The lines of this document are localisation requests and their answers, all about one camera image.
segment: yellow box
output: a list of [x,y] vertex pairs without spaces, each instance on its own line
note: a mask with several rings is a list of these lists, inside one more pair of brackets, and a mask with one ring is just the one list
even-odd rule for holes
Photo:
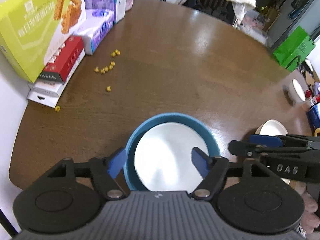
[[0,0],[0,50],[19,76],[34,82],[85,20],[84,0]]

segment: red box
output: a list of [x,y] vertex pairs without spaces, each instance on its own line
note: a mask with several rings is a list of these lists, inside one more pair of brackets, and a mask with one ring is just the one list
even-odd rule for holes
[[50,59],[39,78],[64,83],[83,49],[82,38],[70,36]]

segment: gray gripper base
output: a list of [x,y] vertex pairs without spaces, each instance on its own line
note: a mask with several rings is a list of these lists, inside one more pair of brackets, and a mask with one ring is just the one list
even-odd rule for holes
[[15,240],[303,240],[294,231],[259,236],[224,222],[208,202],[195,201],[186,192],[131,192],[109,201],[89,224],[59,235],[26,230]]

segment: screw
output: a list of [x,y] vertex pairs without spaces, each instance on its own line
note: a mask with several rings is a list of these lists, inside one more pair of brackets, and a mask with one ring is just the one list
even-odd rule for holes
[[195,191],[195,195],[197,197],[208,197],[208,196],[210,196],[210,194],[211,194],[211,192],[207,189],[197,189]]
[[123,193],[119,189],[112,189],[112,190],[109,190],[107,193],[107,196],[110,198],[120,198],[122,197],[122,195]]

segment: purple box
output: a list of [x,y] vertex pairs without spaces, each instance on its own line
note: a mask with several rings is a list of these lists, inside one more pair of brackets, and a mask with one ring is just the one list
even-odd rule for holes
[[109,30],[113,27],[113,11],[104,9],[85,10],[87,20],[73,35],[81,36],[84,52],[92,55]]
[[124,17],[127,0],[84,0],[86,9],[108,9],[114,15],[113,22],[117,23]]

